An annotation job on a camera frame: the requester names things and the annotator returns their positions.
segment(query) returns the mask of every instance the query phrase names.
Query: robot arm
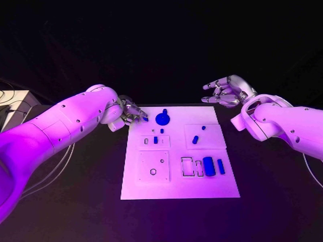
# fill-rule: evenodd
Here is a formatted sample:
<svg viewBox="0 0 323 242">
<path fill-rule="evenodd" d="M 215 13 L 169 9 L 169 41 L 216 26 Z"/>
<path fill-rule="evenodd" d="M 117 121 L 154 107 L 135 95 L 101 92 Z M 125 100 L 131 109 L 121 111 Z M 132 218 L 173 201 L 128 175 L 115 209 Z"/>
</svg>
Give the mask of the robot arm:
<svg viewBox="0 0 323 242">
<path fill-rule="evenodd" d="M 118 98 L 109 87 L 95 85 L 60 101 L 34 119 L 0 133 L 0 223 L 43 161 L 75 143 L 98 123 L 108 124 L 115 131 L 141 117 L 147 114 L 131 99 Z"/>
<path fill-rule="evenodd" d="M 231 119 L 238 131 L 246 129 L 259 141 L 278 137 L 296 151 L 323 160 L 323 110 L 293 107 L 278 96 L 257 95 L 236 75 L 210 82 L 203 89 L 212 87 L 213 96 L 202 98 L 203 102 L 225 107 L 244 105 L 241 113 Z"/>
</svg>

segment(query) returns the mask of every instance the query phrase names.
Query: blue object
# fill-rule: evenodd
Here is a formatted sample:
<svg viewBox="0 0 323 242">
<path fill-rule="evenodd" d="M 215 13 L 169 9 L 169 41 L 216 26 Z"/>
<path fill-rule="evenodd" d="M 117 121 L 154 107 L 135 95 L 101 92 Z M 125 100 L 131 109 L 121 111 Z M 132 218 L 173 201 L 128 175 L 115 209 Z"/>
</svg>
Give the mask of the blue object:
<svg viewBox="0 0 323 242">
<path fill-rule="evenodd" d="M 158 125 L 167 125 L 170 122 L 170 116 L 167 115 L 167 110 L 164 109 L 160 114 L 156 115 L 156 123 Z"/>
<path fill-rule="evenodd" d="M 197 143 L 197 140 L 199 140 L 199 136 L 197 135 L 195 135 L 193 136 L 193 139 L 192 139 L 192 143 L 196 145 L 196 143 Z"/>
<path fill-rule="evenodd" d="M 223 163 L 222 163 L 220 159 L 218 159 L 218 167 L 219 167 L 219 173 L 223 175 L 225 174 L 225 167 L 223 167 Z"/>
<path fill-rule="evenodd" d="M 212 157 L 205 157 L 202 160 L 203 160 L 205 174 L 206 176 L 213 176 L 216 174 L 216 171 L 213 170 Z"/>
</svg>

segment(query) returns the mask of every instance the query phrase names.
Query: black table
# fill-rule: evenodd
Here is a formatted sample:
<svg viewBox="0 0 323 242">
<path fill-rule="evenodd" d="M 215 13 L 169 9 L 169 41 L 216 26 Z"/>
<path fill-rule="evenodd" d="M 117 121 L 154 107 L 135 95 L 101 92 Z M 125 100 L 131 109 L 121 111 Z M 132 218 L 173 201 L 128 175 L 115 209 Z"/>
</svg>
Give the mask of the black table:
<svg viewBox="0 0 323 242">
<path fill-rule="evenodd" d="M 16 206 L 0 241 L 323 241 L 323 190 L 301 154 L 283 140 L 236 131 L 239 107 L 215 110 L 241 198 L 119 200 L 128 128 L 111 133 L 99 125 L 57 180 Z M 323 177 L 322 163 L 307 161 Z"/>
</svg>

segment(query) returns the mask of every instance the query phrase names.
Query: robotic hand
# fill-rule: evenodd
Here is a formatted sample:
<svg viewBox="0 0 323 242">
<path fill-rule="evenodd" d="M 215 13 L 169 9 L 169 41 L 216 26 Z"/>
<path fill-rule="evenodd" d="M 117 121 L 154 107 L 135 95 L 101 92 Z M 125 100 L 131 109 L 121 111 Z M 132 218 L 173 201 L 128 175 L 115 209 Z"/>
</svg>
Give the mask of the robotic hand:
<svg viewBox="0 0 323 242">
<path fill-rule="evenodd" d="M 242 104 L 241 113 L 231 119 L 238 131 L 246 129 L 259 141 L 278 137 L 296 151 L 323 160 L 323 110 L 293 107 L 281 97 L 258 95 L 236 75 L 202 88 L 215 88 L 212 97 L 202 98 L 203 102 L 228 108 Z"/>
<path fill-rule="evenodd" d="M 104 85 L 95 85 L 60 101 L 34 119 L 0 133 L 0 223 L 8 216 L 23 193 L 29 177 L 63 148 L 96 127 L 111 131 L 147 114 L 130 97 L 117 96 Z"/>
</svg>

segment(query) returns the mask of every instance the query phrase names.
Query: dark wall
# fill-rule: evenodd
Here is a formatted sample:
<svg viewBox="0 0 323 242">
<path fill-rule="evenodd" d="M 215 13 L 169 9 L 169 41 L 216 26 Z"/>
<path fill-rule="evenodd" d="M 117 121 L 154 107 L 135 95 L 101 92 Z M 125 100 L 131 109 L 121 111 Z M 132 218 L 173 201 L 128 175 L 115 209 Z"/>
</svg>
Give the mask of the dark wall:
<svg viewBox="0 0 323 242">
<path fill-rule="evenodd" d="M 0 8 L 0 76 L 53 102 L 95 83 L 137 103 L 199 102 L 202 85 L 229 74 L 259 93 L 323 107 L 323 6 L 130 1 Z"/>
</svg>

